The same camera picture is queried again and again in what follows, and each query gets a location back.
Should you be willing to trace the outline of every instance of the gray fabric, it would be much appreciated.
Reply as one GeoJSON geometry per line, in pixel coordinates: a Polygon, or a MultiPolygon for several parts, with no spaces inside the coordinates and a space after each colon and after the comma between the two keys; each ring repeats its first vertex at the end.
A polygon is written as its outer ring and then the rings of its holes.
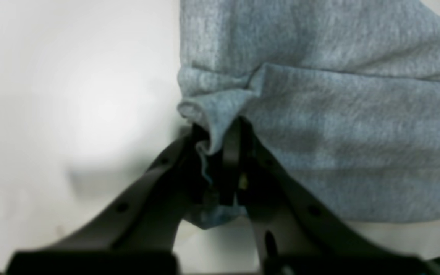
{"type": "Polygon", "coordinates": [[[232,120],[343,219],[440,218],[440,17],[417,0],[182,0],[178,111],[232,120]]]}

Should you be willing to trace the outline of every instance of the white wall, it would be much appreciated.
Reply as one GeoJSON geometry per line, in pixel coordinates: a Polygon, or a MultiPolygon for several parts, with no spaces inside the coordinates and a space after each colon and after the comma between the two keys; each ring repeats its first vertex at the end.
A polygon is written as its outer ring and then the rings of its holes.
{"type": "MultiPolygon", "coordinates": [[[[176,0],[0,0],[0,270],[86,223],[173,139],[178,40],[176,0]]],[[[194,247],[211,232],[188,232],[183,259],[208,254],[194,247]]],[[[220,254],[191,270],[219,271],[220,254]]]]}

